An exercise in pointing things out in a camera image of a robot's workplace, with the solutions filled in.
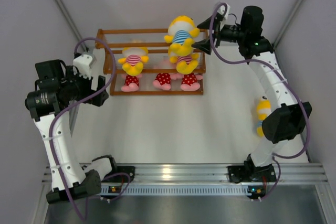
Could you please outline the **yellow plush toy pink stripes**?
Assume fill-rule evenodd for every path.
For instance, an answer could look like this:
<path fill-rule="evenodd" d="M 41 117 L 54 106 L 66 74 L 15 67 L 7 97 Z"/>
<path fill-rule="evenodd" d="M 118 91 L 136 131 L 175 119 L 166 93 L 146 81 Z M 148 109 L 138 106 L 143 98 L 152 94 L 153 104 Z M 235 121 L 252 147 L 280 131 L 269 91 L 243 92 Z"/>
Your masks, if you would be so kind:
<path fill-rule="evenodd" d="M 118 59 L 118 63 L 126 74 L 137 77 L 149 60 L 148 53 L 147 47 L 126 47 L 122 49 L 122 58 Z"/>

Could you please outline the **pink plush toy polka dress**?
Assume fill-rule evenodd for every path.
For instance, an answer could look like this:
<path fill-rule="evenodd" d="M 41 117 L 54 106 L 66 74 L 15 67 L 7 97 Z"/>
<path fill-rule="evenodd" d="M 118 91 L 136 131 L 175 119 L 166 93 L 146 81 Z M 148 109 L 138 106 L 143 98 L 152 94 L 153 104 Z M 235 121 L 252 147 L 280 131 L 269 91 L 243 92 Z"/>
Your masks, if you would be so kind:
<path fill-rule="evenodd" d="M 175 64 L 171 63 L 169 60 L 163 60 L 154 66 L 154 69 L 172 69 L 175 68 Z M 176 79 L 176 73 L 160 72 L 157 73 L 153 86 L 156 89 L 169 91 L 171 89 L 172 80 Z"/>

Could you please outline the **yellow plush toy blue stripes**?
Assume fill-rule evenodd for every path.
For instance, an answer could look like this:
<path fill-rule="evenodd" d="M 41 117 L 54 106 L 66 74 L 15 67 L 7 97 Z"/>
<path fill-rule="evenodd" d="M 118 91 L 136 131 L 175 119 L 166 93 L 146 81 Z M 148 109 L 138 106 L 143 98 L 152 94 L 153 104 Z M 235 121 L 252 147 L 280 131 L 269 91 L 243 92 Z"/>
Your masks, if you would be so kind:
<path fill-rule="evenodd" d="M 258 124 L 256 127 L 256 131 L 259 137 L 263 137 L 264 132 L 262 128 L 262 123 L 267 118 L 267 116 L 271 114 L 271 105 L 266 96 L 262 96 L 260 98 L 260 101 L 257 104 L 256 110 L 257 110 L 257 117 L 258 117 Z"/>

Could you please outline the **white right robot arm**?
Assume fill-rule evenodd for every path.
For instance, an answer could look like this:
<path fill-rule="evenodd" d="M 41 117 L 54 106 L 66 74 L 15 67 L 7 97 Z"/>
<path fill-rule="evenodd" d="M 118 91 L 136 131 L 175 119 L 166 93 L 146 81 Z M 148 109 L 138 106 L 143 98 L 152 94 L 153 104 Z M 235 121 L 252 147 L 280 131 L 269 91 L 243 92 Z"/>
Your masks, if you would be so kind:
<path fill-rule="evenodd" d="M 209 38 L 192 46 L 206 54 L 214 53 L 218 59 L 233 64 L 222 57 L 216 48 L 222 41 L 238 44 L 243 60 L 255 73 L 270 103 L 270 114 L 263 120 L 263 137 L 256 149 L 250 153 L 242 165 L 228 167 L 231 183 L 276 181 L 272 165 L 274 157 L 282 158 L 278 152 L 303 130 L 310 131 L 309 115 L 312 107 L 302 102 L 283 76 L 272 44 L 262 35 L 264 15 L 257 6 L 246 6 L 240 24 L 227 25 L 229 6 L 219 3 L 210 18 L 200 23 L 198 28 L 207 29 Z"/>

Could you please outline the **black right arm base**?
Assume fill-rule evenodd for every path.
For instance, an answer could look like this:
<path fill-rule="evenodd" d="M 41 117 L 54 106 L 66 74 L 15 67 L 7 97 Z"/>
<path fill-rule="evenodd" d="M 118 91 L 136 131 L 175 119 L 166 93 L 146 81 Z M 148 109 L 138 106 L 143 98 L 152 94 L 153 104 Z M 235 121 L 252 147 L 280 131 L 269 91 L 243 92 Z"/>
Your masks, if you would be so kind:
<path fill-rule="evenodd" d="M 275 182 L 276 174 L 272 165 L 264 167 L 247 167 L 243 165 L 228 166 L 228 176 L 231 183 L 242 182 Z"/>

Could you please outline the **pink plush toy red dress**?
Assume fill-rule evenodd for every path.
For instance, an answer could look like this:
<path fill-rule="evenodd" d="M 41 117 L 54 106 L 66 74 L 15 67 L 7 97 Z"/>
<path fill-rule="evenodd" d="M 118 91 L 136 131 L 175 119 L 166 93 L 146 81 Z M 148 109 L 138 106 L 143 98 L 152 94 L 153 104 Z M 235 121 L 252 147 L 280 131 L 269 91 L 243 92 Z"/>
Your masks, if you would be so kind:
<path fill-rule="evenodd" d="M 199 81 L 202 79 L 203 79 L 202 75 L 198 75 L 194 73 L 185 74 L 182 78 L 181 90 L 186 91 L 186 92 L 199 90 L 201 87 Z"/>

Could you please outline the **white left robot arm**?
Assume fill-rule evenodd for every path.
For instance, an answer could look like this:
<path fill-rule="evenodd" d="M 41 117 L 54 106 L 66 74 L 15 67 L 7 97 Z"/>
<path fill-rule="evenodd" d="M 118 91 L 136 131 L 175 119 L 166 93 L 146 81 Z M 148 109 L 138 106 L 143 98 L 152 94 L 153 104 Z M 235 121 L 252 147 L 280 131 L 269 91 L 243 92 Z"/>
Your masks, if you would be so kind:
<path fill-rule="evenodd" d="M 106 91 L 98 93 L 91 87 L 93 62 L 93 56 L 85 54 L 75 58 L 70 66 L 60 59 L 35 65 L 38 79 L 34 91 L 25 99 L 25 106 L 41 134 L 49 160 L 52 178 L 51 191 L 46 195 L 49 204 L 96 195 L 101 191 L 103 179 L 112 182 L 119 174 L 111 155 L 95 158 L 83 169 L 71 140 L 71 103 L 84 100 L 102 106 L 109 96 Z"/>

